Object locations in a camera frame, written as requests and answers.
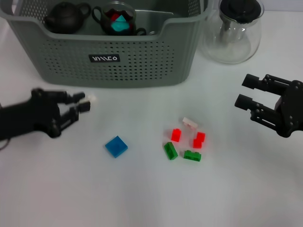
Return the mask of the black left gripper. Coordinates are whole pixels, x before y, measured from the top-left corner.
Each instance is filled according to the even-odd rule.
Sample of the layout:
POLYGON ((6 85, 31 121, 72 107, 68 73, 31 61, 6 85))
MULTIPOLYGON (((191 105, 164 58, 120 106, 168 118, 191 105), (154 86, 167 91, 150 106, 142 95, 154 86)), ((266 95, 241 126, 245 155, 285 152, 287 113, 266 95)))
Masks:
POLYGON ((63 115, 58 104, 75 104, 84 98, 83 92, 74 95, 60 92, 54 101, 47 92, 34 89, 29 100, 0 109, 0 138, 6 140, 35 131, 51 138, 59 137, 63 130, 79 120, 79 114, 90 111, 91 103, 79 103, 63 115))

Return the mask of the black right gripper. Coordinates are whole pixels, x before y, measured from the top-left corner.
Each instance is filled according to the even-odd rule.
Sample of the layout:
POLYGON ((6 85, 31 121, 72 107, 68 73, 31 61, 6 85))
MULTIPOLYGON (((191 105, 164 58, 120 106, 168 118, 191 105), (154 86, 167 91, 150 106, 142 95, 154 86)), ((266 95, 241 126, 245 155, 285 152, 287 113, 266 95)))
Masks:
POLYGON ((276 110, 281 114, 281 126, 277 130, 277 112, 255 102, 252 98, 239 95, 235 107, 250 110, 250 119, 262 124, 278 135, 288 138, 295 131, 303 131, 303 83, 289 81, 266 74, 263 79, 247 74, 242 86, 281 95, 276 103, 276 110))

